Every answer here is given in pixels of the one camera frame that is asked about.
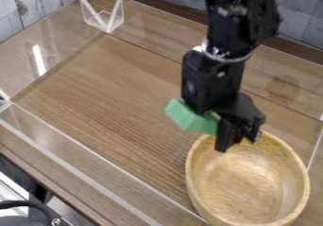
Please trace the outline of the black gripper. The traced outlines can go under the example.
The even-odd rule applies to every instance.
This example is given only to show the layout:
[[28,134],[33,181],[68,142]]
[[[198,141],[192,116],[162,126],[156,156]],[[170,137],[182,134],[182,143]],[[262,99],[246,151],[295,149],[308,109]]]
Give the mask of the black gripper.
[[191,50],[182,60],[182,98],[198,113],[214,111],[219,121],[215,150],[224,152],[244,137],[255,143],[262,137],[266,116],[242,91],[244,62],[223,63]]

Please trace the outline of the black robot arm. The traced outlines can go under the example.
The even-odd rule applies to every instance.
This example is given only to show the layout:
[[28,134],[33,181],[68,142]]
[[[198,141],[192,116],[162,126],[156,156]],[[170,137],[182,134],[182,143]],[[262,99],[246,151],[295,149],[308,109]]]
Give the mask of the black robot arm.
[[182,98],[198,114],[216,113],[215,150],[256,141],[266,115],[243,92],[243,71],[254,50],[276,36],[276,0],[206,0],[207,36],[182,62]]

